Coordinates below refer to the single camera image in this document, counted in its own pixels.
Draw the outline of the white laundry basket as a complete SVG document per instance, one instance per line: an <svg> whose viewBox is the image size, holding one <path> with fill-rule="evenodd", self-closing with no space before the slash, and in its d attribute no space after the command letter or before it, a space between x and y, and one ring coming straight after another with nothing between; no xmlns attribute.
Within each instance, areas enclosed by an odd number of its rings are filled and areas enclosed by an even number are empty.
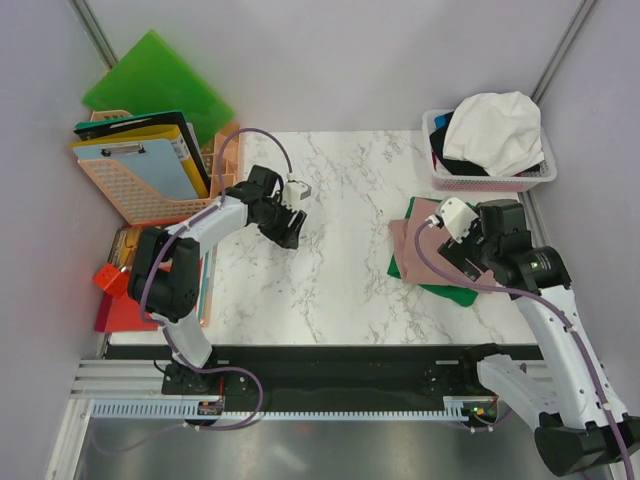
<svg viewBox="0 0 640 480"><path fill-rule="evenodd" d="M544 159L537 172L522 173L512 177L461 176L452 175L444 169L432 150L430 134L436 130L435 119L448 113L447 109L430 109L422 115L422 136L426 151L427 165L431 183L440 191L478 191L523 193L532 188L553 182L557 177L555 158L544 129L541 129L541 142Z"/></svg>

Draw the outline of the green plastic folder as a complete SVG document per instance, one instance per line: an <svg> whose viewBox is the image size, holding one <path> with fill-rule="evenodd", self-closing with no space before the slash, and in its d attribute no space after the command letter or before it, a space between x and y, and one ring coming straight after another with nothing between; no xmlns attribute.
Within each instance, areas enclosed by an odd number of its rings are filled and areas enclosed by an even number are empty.
<svg viewBox="0 0 640 480"><path fill-rule="evenodd" d="M87 93L94 111L179 110L204 145L235 117L232 107L156 31L150 30Z"/></svg>

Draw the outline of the brown book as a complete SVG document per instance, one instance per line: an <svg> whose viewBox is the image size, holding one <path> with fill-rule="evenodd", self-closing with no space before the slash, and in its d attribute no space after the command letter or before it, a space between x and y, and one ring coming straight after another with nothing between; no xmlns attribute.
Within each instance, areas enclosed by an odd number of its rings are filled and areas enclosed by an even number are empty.
<svg viewBox="0 0 640 480"><path fill-rule="evenodd" d="M140 235L144 230L140 226L123 226L114 236L107 262L117 268L130 269L134 262Z"/></svg>

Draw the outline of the aluminium frame rail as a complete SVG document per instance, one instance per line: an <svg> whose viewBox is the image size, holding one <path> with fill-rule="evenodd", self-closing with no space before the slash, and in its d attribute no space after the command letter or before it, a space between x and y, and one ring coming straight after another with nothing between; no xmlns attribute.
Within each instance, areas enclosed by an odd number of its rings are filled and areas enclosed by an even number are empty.
<svg viewBox="0 0 640 480"><path fill-rule="evenodd" d="M432 216L428 219L428 225L431 227L437 227L435 222L431 219ZM196 371L178 363L177 361L172 362L175 362L180 367L187 368L193 373L203 375L214 375L219 372L230 373L233 370L230 366L225 366L223 368L210 368L206 364L204 368ZM79 380L81 384L87 386L99 395L111 395L115 393L141 390L151 383L156 383L163 393L162 384L167 366L163 370L157 370L151 363L142 360L87 361L80 367Z"/></svg>

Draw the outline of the pink file rack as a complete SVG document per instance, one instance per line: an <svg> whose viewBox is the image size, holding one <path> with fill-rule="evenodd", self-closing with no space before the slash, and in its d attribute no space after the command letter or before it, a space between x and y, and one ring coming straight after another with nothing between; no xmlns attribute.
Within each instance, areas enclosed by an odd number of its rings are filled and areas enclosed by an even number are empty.
<svg viewBox="0 0 640 480"><path fill-rule="evenodd" d="M88 122L130 116L133 115L125 110L95 111ZM193 125L188 123L196 139ZM167 199L111 159L80 160L77 158L77 163L131 225L180 221L208 206L212 201L210 193L205 198L192 200Z"/></svg>

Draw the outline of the black folder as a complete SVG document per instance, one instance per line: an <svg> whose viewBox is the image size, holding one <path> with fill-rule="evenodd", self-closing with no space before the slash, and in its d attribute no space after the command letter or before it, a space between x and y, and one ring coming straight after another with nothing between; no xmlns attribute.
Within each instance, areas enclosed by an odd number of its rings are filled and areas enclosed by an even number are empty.
<svg viewBox="0 0 640 480"><path fill-rule="evenodd" d="M210 178L200 157L197 141L194 138L185 115L179 110L140 114L102 121L81 122L74 127L74 133L78 136L78 142L80 142L154 125L177 125L180 128L210 193Z"/></svg>

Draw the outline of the teal folder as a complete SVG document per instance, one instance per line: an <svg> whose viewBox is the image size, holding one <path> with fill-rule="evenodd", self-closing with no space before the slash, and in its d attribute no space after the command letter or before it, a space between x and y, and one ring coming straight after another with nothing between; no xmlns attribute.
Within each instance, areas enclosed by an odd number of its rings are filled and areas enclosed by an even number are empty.
<svg viewBox="0 0 640 480"><path fill-rule="evenodd" d="M197 318L202 328L210 322L212 296L218 247L207 251L200 262L199 297L196 304Z"/></svg>

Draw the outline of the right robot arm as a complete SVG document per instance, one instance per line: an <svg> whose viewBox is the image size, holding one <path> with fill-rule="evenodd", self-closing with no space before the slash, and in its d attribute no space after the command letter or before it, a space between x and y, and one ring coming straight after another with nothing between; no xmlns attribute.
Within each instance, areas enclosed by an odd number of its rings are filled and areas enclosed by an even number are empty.
<svg viewBox="0 0 640 480"><path fill-rule="evenodd" d="M494 347L458 368L467 392L486 388L524 420L546 467L556 476L622 463L638 478L631 457L639 450L639 419L615 393L582 325L571 278L559 253L536 247L523 206L509 199L469 206L445 198L432 221L448 240L439 253L474 284L483 272L495 283L484 291L507 293L527 321L552 384L546 387Z"/></svg>

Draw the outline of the white t shirt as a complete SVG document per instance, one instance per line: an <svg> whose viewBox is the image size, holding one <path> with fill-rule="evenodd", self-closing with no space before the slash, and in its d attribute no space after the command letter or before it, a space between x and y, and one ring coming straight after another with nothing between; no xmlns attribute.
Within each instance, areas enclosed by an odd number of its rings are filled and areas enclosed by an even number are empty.
<svg viewBox="0 0 640 480"><path fill-rule="evenodd" d="M469 162L492 177L510 177L545 160L541 112L520 91L480 93L453 111L443 141L446 160Z"/></svg>

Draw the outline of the yellow folder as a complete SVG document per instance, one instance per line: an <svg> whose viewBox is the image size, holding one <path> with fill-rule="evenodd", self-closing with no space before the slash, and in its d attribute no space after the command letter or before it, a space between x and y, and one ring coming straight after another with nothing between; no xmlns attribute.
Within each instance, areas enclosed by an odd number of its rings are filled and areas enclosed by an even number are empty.
<svg viewBox="0 0 640 480"><path fill-rule="evenodd" d="M135 128L129 131L115 133L112 135L108 135L105 137L93 139L93 140L84 140L80 142L90 141L92 143L101 143L101 142L111 142L111 141L124 141L124 140L150 140L150 139L158 139L165 138L169 140L182 140L186 147L188 148L191 159L185 163L184 169L189 174L192 183L196 187L198 191L198 198L205 198L209 195L209 190L207 189L206 182L203 179L194 157L188 147L187 141L184 138L180 128L177 125L154 125L148 127L140 127Z"/></svg>

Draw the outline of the blue clipboard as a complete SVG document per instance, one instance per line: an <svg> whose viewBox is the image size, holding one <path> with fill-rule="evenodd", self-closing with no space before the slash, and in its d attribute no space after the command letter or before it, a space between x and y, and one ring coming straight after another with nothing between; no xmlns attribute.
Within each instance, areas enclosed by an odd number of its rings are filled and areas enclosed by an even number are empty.
<svg viewBox="0 0 640 480"><path fill-rule="evenodd" d="M101 143L87 141L75 143L71 148L80 160L115 160L170 200L192 200L199 197L184 169L191 155L182 140L158 138Z"/></svg>

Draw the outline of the black t shirt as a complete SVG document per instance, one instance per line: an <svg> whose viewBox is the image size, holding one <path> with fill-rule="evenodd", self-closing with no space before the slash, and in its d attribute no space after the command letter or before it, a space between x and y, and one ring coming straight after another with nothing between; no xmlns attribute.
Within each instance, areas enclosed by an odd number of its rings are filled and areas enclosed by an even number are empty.
<svg viewBox="0 0 640 480"><path fill-rule="evenodd" d="M436 129L429 136L432 152L445 170L457 176L487 177L489 173L479 165L465 160L447 159L444 157L444 140L447 130L448 126L445 125Z"/></svg>

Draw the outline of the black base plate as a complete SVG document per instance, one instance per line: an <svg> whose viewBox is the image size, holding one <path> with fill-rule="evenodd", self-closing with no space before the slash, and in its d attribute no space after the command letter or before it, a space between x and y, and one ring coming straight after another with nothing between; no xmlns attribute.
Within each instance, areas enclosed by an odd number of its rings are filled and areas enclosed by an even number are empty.
<svg viewBox="0 0 640 480"><path fill-rule="evenodd" d="M215 395L262 408L267 400L349 406L398 400L419 406L422 397L490 396L472 379L478 352L501 353L534 365L542 358L534 345L427 346L217 346L210 368L232 372L203 375L169 363L165 394Z"/></svg>

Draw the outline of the pink t shirt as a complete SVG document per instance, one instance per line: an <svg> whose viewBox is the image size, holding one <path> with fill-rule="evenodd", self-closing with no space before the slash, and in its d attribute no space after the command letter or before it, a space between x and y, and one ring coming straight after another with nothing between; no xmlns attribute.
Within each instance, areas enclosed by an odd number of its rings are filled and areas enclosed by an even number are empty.
<svg viewBox="0 0 640 480"><path fill-rule="evenodd" d="M448 285L454 283L437 275L421 260L415 247L415 234L418 227L431 215L435 213L438 203L432 203L421 197L416 198L411 216L408 220L396 219L392 222L395 227L396 262L402 273L402 281L407 284L428 284L428 285ZM469 279L459 272L453 265L438 253L438 248L450 239L450 235L444 228L426 228L420 235L420 246L424 256L433 263L439 270L446 272L456 279Z"/></svg>

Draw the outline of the red folder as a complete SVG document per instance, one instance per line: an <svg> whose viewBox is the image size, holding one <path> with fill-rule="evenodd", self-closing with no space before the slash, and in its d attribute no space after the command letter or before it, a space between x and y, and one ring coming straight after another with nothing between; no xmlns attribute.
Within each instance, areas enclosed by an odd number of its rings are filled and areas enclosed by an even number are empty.
<svg viewBox="0 0 640 480"><path fill-rule="evenodd" d="M145 321L140 318L138 304L126 293L114 298L103 292L94 324L96 332L150 332L157 329L158 325L151 321L149 315L146 315Z"/></svg>

